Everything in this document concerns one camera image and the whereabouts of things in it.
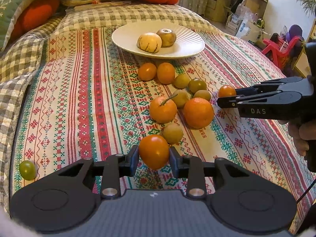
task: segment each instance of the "fruit stem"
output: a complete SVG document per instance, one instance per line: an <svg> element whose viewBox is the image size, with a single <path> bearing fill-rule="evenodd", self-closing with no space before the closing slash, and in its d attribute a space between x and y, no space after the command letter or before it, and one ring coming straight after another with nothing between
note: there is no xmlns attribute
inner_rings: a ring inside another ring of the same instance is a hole
<svg viewBox="0 0 316 237"><path fill-rule="evenodd" d="M177 95L178 95L177 93L171 95L168 99L164 100L164 101L160 104L160 106L165 105L167 101L171 100L172 98L176 97Z"/></svg>

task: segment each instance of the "ceramic plate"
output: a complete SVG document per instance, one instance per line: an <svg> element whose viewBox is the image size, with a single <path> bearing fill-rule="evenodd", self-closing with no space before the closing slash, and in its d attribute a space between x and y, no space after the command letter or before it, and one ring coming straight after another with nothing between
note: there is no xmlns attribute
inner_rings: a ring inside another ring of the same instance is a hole
<svg viewBox="0 0 316 237"><path fill-rule="evenodd" d="M137 40L141 34L157 33L159 29L168 28L177 35L173 46L161 48L157 53L149 53L137 47ZM192 30L170 22L163 21L141 21L124 25L112 34L113 42L128 52L158 59L179 59L196 55L203 51L205 43L203 39Z"/></svg>

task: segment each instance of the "screw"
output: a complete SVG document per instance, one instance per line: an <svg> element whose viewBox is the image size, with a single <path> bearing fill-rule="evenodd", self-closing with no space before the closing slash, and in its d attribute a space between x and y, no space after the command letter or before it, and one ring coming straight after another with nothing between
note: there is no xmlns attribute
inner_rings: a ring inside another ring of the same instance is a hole
<svg viewBox="0 0 316 237"><path fill-rule="evenodd" d="M193 188L189 190L189 194L194 197L200 197L204 195L204 191L200 188Z"/></svg>
<svg viewBox="0 0 316 237"><path fill-rule="evenodd" d="M114 188L106 188L102 190L102 194L104 196L115 196L117 195L117 193L118 193L117 190Z"/></svg>

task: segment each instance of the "green cherry tomato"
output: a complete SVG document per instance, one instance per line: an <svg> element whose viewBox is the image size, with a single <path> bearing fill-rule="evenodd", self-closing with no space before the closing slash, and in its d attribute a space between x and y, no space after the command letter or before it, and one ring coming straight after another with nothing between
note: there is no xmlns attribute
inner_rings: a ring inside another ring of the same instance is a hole
<svg viewBox="0 0 316 237"><path fill-rule="evenodd" d="M31 181L36 177L36 168L31 161L21 162L19 165L19 171L24 180Z"/></svg>

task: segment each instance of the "tangerine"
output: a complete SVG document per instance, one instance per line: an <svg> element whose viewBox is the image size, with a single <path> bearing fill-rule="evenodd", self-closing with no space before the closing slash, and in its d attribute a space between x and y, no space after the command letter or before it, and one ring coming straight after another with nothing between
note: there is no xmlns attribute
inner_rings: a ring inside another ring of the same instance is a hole
<svg viewBox="0 0 316 237"><path fill-rule="evenodd" d="M172 84L175 77L175 70L172 64L168 62L163 62L157 67L157 77L158 80L164 84Z"/></svg>
<svg viewBox="0 0 316 237"><path fill-rule="evenodd" d="M169 160L169 146L165 138L151 134L141 139L138 145L139 156L151 169L164 167Z"/></svg>
<svg viewBox="0 0 316 237"><path fill-rule="evenodd" d="M157 97L149 105L149 115L159 124L172 121L177 114L177 105L171 100L172 97Z"/></svg>
<svg viewBox="0 0 316 237"><path fill-rule="evenodd" d="M223 98L223 97L231 97L231 96L236 96L236 90L234 87L230 85L223 85L219 91L218 91L218 97Z"/></svg>
<svg viewBox="0 0 316 237"><path fill-rule="evenodd" d="M193 98L184 105L184 118L195 129L208 126L214 118L212 105L203 98Z"/></svg>
<svg viewBox="0 0 316 237"><path fill-rule="evenodd" d="M157 74L157 68L153 63L146 62L138 69L138 77L142 81L154 79Z"/></svg>

